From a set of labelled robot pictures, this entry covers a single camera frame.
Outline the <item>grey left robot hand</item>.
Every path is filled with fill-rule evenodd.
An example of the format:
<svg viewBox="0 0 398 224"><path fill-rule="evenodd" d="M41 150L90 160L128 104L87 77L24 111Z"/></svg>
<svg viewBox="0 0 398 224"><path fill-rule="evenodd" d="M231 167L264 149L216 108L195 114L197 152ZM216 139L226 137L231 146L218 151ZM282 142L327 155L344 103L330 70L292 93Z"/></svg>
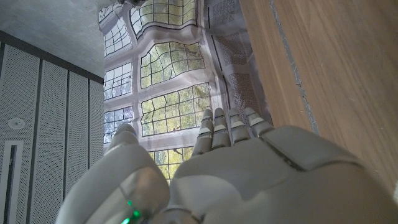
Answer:
<svg viewBox="0 0 398 224"><path fill-rule="evenodd" d="M130 124L66 196L57 223L396 223L356 156L253 109L205 110L191 158L167 181Z"/></svg>

